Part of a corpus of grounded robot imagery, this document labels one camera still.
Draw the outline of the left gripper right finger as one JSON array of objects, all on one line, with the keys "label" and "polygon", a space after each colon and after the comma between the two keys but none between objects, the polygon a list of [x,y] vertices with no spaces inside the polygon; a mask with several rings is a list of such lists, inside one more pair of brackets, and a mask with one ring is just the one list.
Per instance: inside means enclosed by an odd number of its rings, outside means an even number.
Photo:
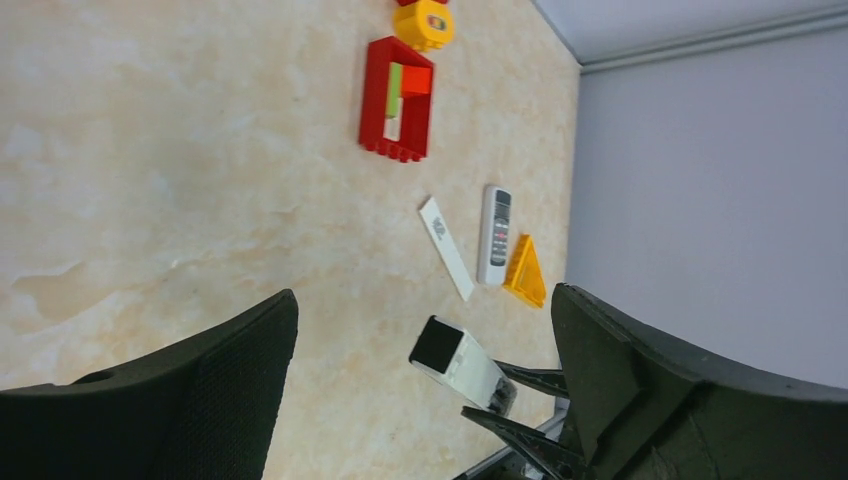
[{"label": "left gripper right finger", "polygon": [[599,479],[843,479],[847,392],[764,370],[554,289],[569,413]]}]

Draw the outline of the white rectangular stick device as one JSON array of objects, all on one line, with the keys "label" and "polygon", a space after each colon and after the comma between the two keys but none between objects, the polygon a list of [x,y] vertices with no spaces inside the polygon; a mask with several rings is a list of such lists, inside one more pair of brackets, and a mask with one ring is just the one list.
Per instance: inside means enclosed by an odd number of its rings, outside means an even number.
[{"label": "white rectangular stick device", "polygon": [[515,384],[467,329],[430,316],[408,357],[411,365],[457,392],[467,402],[495,415],[509,415]]}]

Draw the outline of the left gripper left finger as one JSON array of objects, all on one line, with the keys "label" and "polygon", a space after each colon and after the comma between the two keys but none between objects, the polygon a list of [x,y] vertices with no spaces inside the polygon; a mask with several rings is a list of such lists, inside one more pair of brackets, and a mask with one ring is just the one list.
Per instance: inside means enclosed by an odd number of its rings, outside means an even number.
[{"label": "left gripper left finger", "polygon": [[285,289],[67,385],[1,394],[5,479],[259,479],[298,335]]}]

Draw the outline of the white remote control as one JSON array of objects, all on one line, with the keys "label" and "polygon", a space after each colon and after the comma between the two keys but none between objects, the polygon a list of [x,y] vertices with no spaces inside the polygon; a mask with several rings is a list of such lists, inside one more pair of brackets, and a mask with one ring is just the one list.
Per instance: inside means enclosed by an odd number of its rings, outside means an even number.
[{"label": "white remote control", "polygon": [[501,285],[508,263],[508,234],[512,195],[496,185],[484,189],[477,280],[483,285]]}]

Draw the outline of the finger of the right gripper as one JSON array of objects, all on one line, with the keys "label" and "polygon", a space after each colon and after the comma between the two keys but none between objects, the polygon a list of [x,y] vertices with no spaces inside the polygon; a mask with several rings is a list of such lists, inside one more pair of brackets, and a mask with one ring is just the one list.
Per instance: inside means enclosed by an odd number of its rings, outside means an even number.
[{"label": "finger of the right gripper", "polygon": [[495,361],[511,380],[555,398],[569,399],[569,391],[561,369],[535,369]]},{"label": "finger of the right gripper", "polygon": [[591,479],[583,457],[548,439],[542,432],[494,413],[465,406],[461,415],[499,437],[550,479]]}]

